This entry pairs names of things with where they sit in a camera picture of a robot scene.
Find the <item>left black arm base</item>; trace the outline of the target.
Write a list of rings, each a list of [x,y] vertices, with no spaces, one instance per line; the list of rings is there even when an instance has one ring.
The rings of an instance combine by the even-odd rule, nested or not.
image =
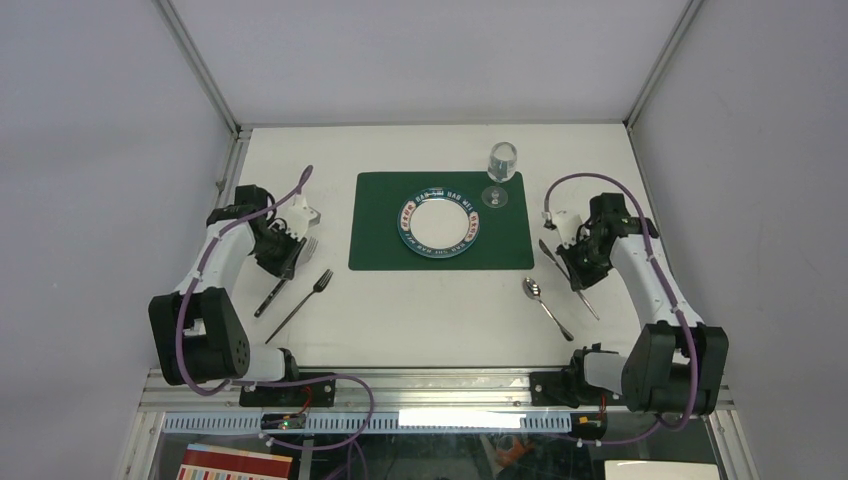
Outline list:
[[[297,387],[257,387],[252,391],[242,390],[238,405],[245,408],[328,408],[335,404],[336,379],[325,379],[331,372],[301,373],[299,379],[308,384]]]

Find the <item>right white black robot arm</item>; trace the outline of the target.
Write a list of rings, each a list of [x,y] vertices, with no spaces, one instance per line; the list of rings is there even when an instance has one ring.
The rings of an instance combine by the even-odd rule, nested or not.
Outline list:
[[[685,300],[650,219],[631,215],[620,193],[602,193],[589,206],[588,220],[565,211],[546,216],[546,228],[560,237],[556,254],[570,288],[581,293],[616,271],[641,332],[627,355],[598,344],[575,351],[562,371],[565,403],[588,405],[615,394],[636,413],[711,414],[722,386],[728,335],[706,325]]]

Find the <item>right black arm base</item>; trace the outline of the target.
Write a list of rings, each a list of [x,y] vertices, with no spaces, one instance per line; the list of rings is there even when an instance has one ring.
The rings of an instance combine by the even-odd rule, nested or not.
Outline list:
[[[582,385],[567,372],[533,371],[528,374],[531,404],[535,407],[624,406],[624,398],[599,387]]]

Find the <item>white plate teal rim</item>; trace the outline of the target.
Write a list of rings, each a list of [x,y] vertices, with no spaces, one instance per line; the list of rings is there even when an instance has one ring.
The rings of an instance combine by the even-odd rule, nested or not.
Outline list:
[[[481,217],[465,194],[430,187],[404,201],[397,230],[414,253],[429,259],[449,259],[466,252],[481,231]]]

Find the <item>silver fork dark handle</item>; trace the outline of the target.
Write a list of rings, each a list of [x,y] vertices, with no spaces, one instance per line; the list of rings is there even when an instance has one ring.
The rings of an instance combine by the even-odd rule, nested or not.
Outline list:
[[[277,284],[271,289],[268,295],[264,298],[264,300],[259,304],[256,310],[253,313],[255,318],[260,318],[264,312],[269,308],[269,306],[273,303],[275,298],[279,295],[279,293],[283,290],[286,284],[292,281],[295,277],[296,271],[298,268],[307,264],[315,254],[317,250],[317,246],[319,244],[319,240],[315,237],[310,237],[304,246],[300,249],[294,263],[284,271],[282,277],[277,282]]]

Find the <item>clear drinking glass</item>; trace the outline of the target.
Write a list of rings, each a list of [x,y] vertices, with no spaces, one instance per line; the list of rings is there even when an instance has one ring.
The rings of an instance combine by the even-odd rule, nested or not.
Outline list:
[[[517,159],[517,148],[510,142],[499,142],[492,147],[487,166],[492,184],[482,192],[482,200],[487,207],[497,209],[508,203],[509,194],[503,185],[514,176]]]

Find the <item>silver spoon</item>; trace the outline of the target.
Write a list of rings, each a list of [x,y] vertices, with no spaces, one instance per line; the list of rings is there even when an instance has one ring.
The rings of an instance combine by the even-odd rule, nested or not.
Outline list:
[[[565,338],[566,341],[573,342],[575,340],[575,336],[558,320],[558,318],[554,315],[554,313],[550,310],[550,308],[544,303],[541,296],[541,287],[540,285],[532,278],[525,277],[522,280],[522,289],[525,295],[535,301],[537,304],[541,306],[546,315],[551,319],[551,321],[557,326],[561,335]]]

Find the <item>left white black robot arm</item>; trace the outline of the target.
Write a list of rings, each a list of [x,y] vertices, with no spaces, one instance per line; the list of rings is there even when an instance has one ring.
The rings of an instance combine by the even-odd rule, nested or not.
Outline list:
[[[298,367],[285,348],[251,343],[230,295],[243,264],[277,278],[293,273],[307,233],[321,214],[302,194],[282,210],[256,185],[235,190],[234,202],[206,220],[206,240],[190,273],[172,293],[152,298],[148,314],[160,367],[172,385],[214,380],[263,382],[277,406],[301,392]]]

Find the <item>dark green placemat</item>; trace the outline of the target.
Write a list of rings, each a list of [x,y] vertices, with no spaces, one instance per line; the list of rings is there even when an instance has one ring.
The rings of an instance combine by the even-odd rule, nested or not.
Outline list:
[[[366,172],[357,177],[348,266],[356,271],[530,270],[533,246],[526,195],[519,173],[502,188],[508,199],[497,209],[482,201],[493,182],[484,172]],[[398,216],[413,195],[446,187],[468,199],[480,215],[481,233],[465,252],[431,259],[406,246]]]

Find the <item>silver table knife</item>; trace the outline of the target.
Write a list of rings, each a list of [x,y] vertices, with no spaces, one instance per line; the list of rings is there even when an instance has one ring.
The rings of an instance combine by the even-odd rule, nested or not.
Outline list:
[[[571,276],[569,275],[566,268],[563,265],[560,264],[560,261],[559,261],[557,255],[547,246],[547,244],[542,239],[538,240],[538,246],[539,246],[541,252],[556,266],[556,268],[562,273],[562,275],[565,277],[565,279],[568,282],[571,282]],[[592,316],[597,321],[600,321],[601,320],[600,315],[594,309],[594,307],[592,306],[592,304],[590,303],[588,298],[585,296],[585,294],[582,291],[577,291],[577,290],[575,290],[574,293],[579,297],[579,299],[586,306],[586,308],[589,310],[589,312],[592,314]]]

